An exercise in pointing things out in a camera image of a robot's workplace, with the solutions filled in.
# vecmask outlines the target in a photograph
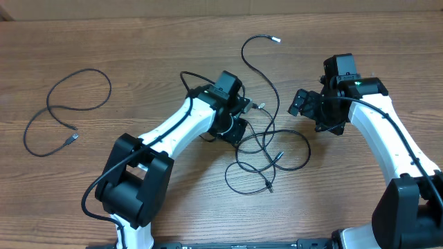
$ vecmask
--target white cable tip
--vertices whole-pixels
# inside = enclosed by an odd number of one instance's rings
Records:
[[[278,43],[282,42],[282,40],[278,37],[272,37],[271,39],[275,42],[278,42]]]

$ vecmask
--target tangled cable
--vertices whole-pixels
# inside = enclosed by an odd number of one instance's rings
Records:
[[[245,63],[250,69],[252,69],[252,70],[255,71],[256,73],[258,73],[260,76],[262,76],[262,77],[268,82],[268,84],[271,86],[271,88],[274,90],[275,96],[277,97],[277,108],[276,108],[276,110],[275,110],[274,115],[272,116],[267,110],[263,109],[263,107],[254,104],[254,105],[253,105],[253,108],[265,112],[265,113],[270,117],[271,121],[269,122],[269,124],[268,124],[268,126],[266,127],[266,129],[265,129],[263,132],[259,132],[259,133],[256,133],[255,130],[254,130],[254,128],[253,128],[253,126],[252,126],[252,124],[251,124],[250,122],[247,122],[247,121],[246,121],[247,124],[249,125],[249,127],[250,127],[251,130],[252,130],[252,134],[249,135],[249,136],[244,137],[243,139],[240,140],[240,142],[239,142],[237,145],[234,146],[234,148],[235,148],[235,162],[234,162],[234,163],[231,163],[231,164],[228,165],[228,167],[226,168],[225,173],[224,173],[224,179],[225,179],[225,181],[226,181],[227,186],[228,186],[232,191],[234,191],[234,192],[236,192],[236,193],[238,193],[238,194],[257,194],[257,193],[262,192],[262,191],[264,191],[264,190],[269,190],[270,192],[273,192],[273,183],[274,183],[274,180],[275,180],[276,169],[280,169],[280,170],[287,171],[287,172],[296,171],[296,170],[298,170],[298,169],[303,168],[303,167],[309,162],[309,159],[311,158],[311,145],[309,144],[308,139],[307,139],[304,135],[302,135],[301,133],[299,133],[299,132],[297,132],[297,131],[290,130],[290,129],[279,129],[279,130],[275,130],[275,119],[277,118],[277,114],[278,114],[278,111],[279,111],[279,109],[280,109],[280,96],[278,95],[277,88],[276,88],[275,85],[272,83],[272,81],[271,81],[271,80],[270,80],[270,79],[269,79],[269,78],[268,78],[268,77],[267,77],[262,71],[260,71],[260,70],[257,69],[256,67],[252,66],[252,65],[246,60],[246,58],[244,57],[244,47],[245,47],[245,46],[246,46],[246,45],[247,45],[252,39],[261,38],[261,37],[262,37],[262,38],[267,38],[267,39],[270,39],[270,40],[272,40],[272,41],[275,41],[275,42],[280,43],[280,39],[279,39],[279,38],[274,37],[274,36],[271,36],[271,35],[254,35],[254,36],[248,38],[248,39],[243,43],[243,46],[242,46],[242,53],[241,53],[241,55],[242,55],[242,60],[243,60],[243,62],[244,62],[244,63]],[[292,134],[294,134],[294,135],[300,136],[300,137],[306,142],[307,149],[308,149],[308,152],[307,152],[307,158],[306,158],[306,161],[303,162],[301,165],[299,165],[299,166],[295,166],[295,167],[291,167],[291,168],[287,168],[287,167],[279,166],[279,165],[277,164],[277,162],[282,158],[282,156],[283,156],[283,151],[279,152],[275,157],[272,157],[272,156],[269,154],[269,152],[267,151],[267,147],[268,147],[269,143],[271,143],[271,141],[273,140],[274,135],[277,134],[277,133],[282,133],[282,132],[292,133]],[[266,135],[272,135],[268,142],[266,142]],[[262,137],[262,142],[261,142],[261,143],[260,143],[258,137]],[[252,139],[252,138],[255,139],[255,141],[257,142],[258,146],[260,147],[258,150],[255,150],[255,151],[245,151],[245,150],[243,150],[243,149],[240,149],[240,146],[241,146],[242,144],[244,144],[246,141],[248,141],[248,140],[250,140],[250,139]],[[265,155],[266,158],[268,159],[269,164],[266,165],[266,166],[264,166],[264,167],[262,167],[262,168],[260,168],[260,169],[257,169],[256,167],[252,166],[251,164],[239,160],[239,153],[243,153],[243,154],[257,154],[257,153],[259,153],[259,152],[261,152],[261,151],[263,151],[264,155]],[[253,190],[253,191],[250,191],[250,192],[242,192],[242,191],[236,190],[234,187],[232,187],[231,184],[229,184],[229,181],[228,181],[228,170],[229,170],[233,165],[235,165],[235,164],[237,164],[241,169],[243,169],[244,171],[246,171],[246,172],[248,172],[248,173],[256,173],[256,174],[259,174],[259,175],[264,179],[264,185],[265,185],[265,186],[262,187],[262,188],[260,188],[260,189],[258,189],[258,190]],[[265,170],[271,168],[271,167],[272,167],[272,169],[273,169],[273,176],[272,176],[272,179],[271,179],[271,180],[268,180],[268,178],[263,174],[263,172],[264,172]]]

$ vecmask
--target cable connector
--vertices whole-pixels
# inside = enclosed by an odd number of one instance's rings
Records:
[[[70,136],[66,141],[64,142],[64,145],[70,145],[72,142],[74,142],[79,135],[77,133],[74,133],[72,136]]]
[[[278,160],[280,160],[283,156],[284,151],[280,151],[278,152],[277,156],[275,156],[274,161],[277,162]]]
[[[278,42],[278,43],[282,42],[282,40],[278,37],[272,37],[271,40]]]
[[[259,110],[261,110],[261,109],[264,108],[265,105],[266,105],[265,103],[262,103],[262,104],[260,104],[260,105],[258,105],[258,104],[256,104],[256,103],[253,103],[253,104],[252,104],[252,108],[253,108],[253,109],[259,109]]]
[[[269,190],[270,193],[274,193],[274,189],[272,188],[272,183],[266,179],[264,181],[264,184],[266,184],[266,188]]]

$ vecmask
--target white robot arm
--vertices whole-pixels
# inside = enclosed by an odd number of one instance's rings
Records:
[[[238,143],[246,128],[246,121],[239,115],[252,106],[250,99],[238,96],[241,86],[236,76],[224,71],[214,85],[189,90],[183,106],[154,130],[138,138],[124,134],[116,141],[105,166],[106,178],[96,189],[96,198],[105,211],[123,227],[123,232],[117,232],[117,244],[112,246],[150,249],[154,245],[150,221],[165,198],[174,160],[197,136],[209,132],[231,144]],[[141,148],[143,153],[128,165],[146,171],[143,180],[127,172],[126,167],[108,173]]]
[[[414,154],[420,159],[422,167],[429,176],[440,172],[439,167],[429,160],[428,157],[415,144],[408,131],[405,129],[389,96],[382,94],[364,95],[361,100],[378,107],[395,121],[401,132],[405,135],[408,144],[411,146]],[[422,173],[417,166],[411,161],[409,153],[406,151],[399,135],[392,125],[380,113],[373,109],[356,102],[353,102],[349,112],[350,122],[363,134],[366,142],[374,154],[386,185],[393,178],[400,178],[402,174],[409,174],[411,177],[422,177]],[[368,223],[357,228],[348,228],[341,233],[341,244],[343,249],[366,248],[379,249],[380,245],[374,237],[372,224]]]
[[[298,90],[289,113],[316,121],[317,131],[341,135],[346,122],[366,139],[387,185],[371,223],[333,233],[342,249],[443,246],[443,174],[400,122],[378,78],[362,79],[351,54],[323,63],[321,93]],[[420,196],[428,200],[419,205]]]

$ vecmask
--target wooden table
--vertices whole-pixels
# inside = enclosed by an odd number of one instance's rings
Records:
[[[363,137],[351,125],[343,136],[315,133],[312,121],[286,112],[297,89],[321,89],[323,60],[334,54],[353,53],[362,76],[382,79],[412,137],[443,165],[443,12],[3,22],[0,248],[84,248],[114,241],[114,226],[85,216],[80,199],[101,174],[117,137],[148,132],[179,108],[186,94],[180,71],[214,80],[230,71],[246,85],[247,96],[274,112],[273,91],[239,56],[243,42],[259,33],[279,36],[282,44],[254,40],[247,58],[279,90],[277,128],[305,134],[311,161],[296,172],[278,171],[275,193],[241,196],[224,182],[233,148],[196,139],[175,162],[153,222],[158,241],[293,241],[369,222],[385,184]],[[95,111],[57,110],[78,127],[80,138],[53,156],[31,156],[22,143],[29,119],[45,106],[54,83],[88,67],[109,75],[111,99]],[[204,84],[187,79],[191,87]],[[51,104],[91,107],[106,94],[105,80],[85,73],[61,84]],[[245,118],[257,130],[268,122],[258,111]],[[71,134],[46,113],[30,128],[28,144],[36,152],[50,151]],[[269,150],[284,151],[282,165],[305,159],[299,138],[275,141]],[[261,154],[242,160],[266,163]],[[234,174],[244,177],[232,182],[237,188],[263,186],[256,176],[237,169]],[[87,205],[104,214],[92,196]]]

